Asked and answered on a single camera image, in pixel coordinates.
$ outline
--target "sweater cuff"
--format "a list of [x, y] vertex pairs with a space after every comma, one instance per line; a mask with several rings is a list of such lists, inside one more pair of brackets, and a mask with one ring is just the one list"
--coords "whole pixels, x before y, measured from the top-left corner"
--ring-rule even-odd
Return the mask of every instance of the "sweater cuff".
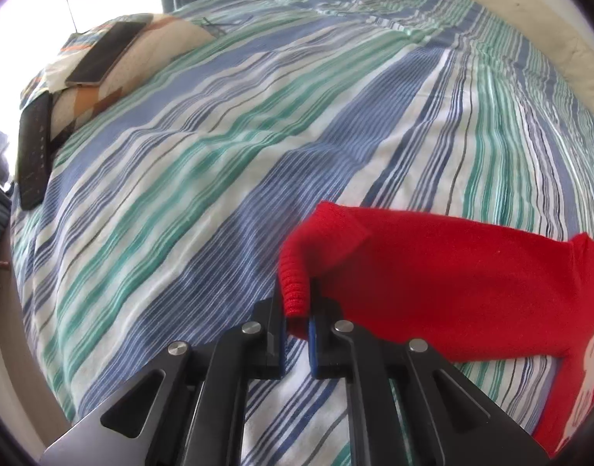
[[322, 202], [285, 240], [278, 275], [287, 317], [310, 313], [310, 279], [342, 263], [370, 236], [350, 209]]

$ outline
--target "blue and green striped fabric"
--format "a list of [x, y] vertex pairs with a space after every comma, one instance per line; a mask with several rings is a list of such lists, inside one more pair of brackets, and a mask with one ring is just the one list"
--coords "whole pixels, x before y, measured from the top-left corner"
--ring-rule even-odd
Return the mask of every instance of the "blue and green striped fabric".
[[[248, 317], [323, 199], [594, 237], [594, 116], [475, 2], [202, 0], [178, 15], [217, 40], [75, 133], [40, 207], [15, 201], [26, 334], [72, 421], [169, 341]], [[250, 386], [243, 466], [348, 464], [344, 382], [312, 379], [302, 341], [287, 354], [282, 381]], [[532, 431], [557, 360], [460, 369]]]

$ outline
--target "patterned pillowcase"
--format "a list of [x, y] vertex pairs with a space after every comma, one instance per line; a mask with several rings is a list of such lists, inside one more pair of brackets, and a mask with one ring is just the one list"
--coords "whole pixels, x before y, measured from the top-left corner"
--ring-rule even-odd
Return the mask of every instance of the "patterned pillowcase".
[[[113, 19], [81, 35], [72, 35], [59, 58], [91, 48], [115, 22]], [[214, 40], [207, 31], [184, 19], [155, 14], [153, 20], [122, 55], [99, 86], [69, 87], [54, 95], [51, 116], [52, 147], [58, 148], [75, 130], [134, 91], [176, 57]], [[21, 108], [47, 90], [41, 71], [21, 94]]]

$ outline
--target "pillow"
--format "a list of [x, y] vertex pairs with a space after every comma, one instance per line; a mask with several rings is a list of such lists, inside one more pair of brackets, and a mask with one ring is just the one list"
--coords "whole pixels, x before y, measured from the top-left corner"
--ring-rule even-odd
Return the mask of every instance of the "pillow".
[[189, 21], [155, 15], [99, 86], [69, 87], [61, 92], [52, 110], [51, 140], [67, 138], [176, 57], [212, 40], [210, 33]]
[[21, 93], [21, 110], [46, 90], [54, 93], [51, 145], [57, 149], [79, 127], [127, 96], [178, 56], [214, 37], [200, 26], [172, 15], [155, 14], [99, 86], [65, 87], [64, 80], [91, 47], [118, 21], [108, 21], [86, 33], [74, 33], [56, 60], [32, 79]]

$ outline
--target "red cloth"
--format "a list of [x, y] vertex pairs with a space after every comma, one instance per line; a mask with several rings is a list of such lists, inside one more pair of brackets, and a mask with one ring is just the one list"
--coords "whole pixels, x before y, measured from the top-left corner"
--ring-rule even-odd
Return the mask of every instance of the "red cloth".
[[419, 212], [321, 203], [286, 239], [289, 328], [309, 280], [382, 339], [426, 339], [451, 361], [561, 359], [535, 439], [554, 455], [594, 404], [594, 241]]

